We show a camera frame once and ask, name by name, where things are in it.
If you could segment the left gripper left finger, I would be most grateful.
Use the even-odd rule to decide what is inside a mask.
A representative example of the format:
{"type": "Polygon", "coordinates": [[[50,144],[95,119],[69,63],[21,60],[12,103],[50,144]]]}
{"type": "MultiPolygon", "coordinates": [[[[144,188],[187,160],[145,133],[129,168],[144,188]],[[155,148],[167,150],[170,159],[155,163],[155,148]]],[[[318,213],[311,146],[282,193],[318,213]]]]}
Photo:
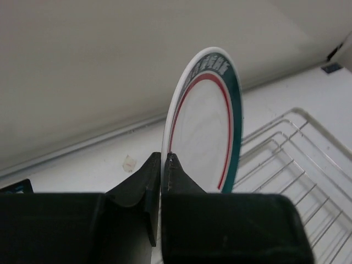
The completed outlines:
{"type": "Polygon", "coordinates": [[[150,263],[161,155],[106,193],[1,188],[1,263],[150,263]]]}

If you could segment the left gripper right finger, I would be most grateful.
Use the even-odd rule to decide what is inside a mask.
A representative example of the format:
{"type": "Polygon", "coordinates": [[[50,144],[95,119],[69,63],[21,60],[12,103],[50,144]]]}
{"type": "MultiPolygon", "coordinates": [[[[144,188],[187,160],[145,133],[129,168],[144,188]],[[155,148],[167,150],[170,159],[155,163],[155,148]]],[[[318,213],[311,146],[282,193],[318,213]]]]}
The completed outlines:
{"type": "Polygon", "coordinates": [[[170,153],[161,185],[164,263],[314,263],[300,215],[280,194],[207,193],[170,153]]]}

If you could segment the green rimmed back plate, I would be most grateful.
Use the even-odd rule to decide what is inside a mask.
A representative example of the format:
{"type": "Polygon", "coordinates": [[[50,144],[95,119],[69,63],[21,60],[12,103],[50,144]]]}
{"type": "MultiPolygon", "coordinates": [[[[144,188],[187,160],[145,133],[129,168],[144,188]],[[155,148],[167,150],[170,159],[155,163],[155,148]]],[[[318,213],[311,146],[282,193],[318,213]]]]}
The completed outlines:
{"type": "Polygon", "coordinates": [[[198,52],[184,69],[169,106],[161,147],[161,182],[176,155],[204,191],[231,193],[243,133],[240,80],[220,47],[198,52]]]}

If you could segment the wire dish rack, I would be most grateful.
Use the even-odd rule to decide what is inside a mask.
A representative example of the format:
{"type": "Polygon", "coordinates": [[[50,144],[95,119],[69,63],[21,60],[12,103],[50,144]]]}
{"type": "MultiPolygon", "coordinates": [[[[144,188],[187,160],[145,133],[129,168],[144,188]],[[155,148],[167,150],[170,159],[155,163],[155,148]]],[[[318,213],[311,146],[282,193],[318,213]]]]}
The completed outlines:
{"type": "Polygon", "coordinates": [[[241,143],[233,191],[278,193],[299,211],[317,263],[351,263],[351,149],[293,108],[241,143]]]}

